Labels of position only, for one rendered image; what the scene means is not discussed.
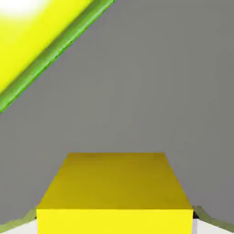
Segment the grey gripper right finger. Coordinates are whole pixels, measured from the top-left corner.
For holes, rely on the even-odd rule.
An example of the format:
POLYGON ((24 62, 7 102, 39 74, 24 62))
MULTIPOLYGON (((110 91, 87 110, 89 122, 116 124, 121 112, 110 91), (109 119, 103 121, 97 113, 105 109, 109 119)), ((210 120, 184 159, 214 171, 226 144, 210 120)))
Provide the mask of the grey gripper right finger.
POLYGON ((212 218, 201 206, 193 206, 192 234, 234 234, 234 224, 212 218))

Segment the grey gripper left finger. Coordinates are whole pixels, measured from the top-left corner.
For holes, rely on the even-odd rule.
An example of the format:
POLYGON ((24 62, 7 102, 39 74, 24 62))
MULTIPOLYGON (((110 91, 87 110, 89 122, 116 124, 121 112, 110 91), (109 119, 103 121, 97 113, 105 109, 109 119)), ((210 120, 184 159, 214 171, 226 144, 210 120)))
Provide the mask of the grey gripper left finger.
POLYGON ((24 224, 30 223, 36 218, 37 218, 36 207, 34 207, 30 209, 24 217, 15 219, 15 220, 10 220, 4 224, 0 224, 0 233, 3 233, 8 230, 12 230, 24 224))

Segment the small yellow cube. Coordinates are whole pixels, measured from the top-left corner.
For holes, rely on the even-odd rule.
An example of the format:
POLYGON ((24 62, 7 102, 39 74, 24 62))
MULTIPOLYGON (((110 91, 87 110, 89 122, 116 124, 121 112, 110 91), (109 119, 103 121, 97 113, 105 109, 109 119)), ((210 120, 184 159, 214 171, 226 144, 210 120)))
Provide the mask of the small yellow cube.
POLYGON ((164 153, 70 153, 37 207, 38 234, 191 234, 164 153))

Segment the large yellow box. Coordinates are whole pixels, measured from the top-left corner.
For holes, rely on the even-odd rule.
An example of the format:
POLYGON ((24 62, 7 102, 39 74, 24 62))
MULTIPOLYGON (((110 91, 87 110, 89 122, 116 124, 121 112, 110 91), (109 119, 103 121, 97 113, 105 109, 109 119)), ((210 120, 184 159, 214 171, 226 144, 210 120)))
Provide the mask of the large yellow box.
POLYGON ((115 0, 0 0, 0 113, 115 0))

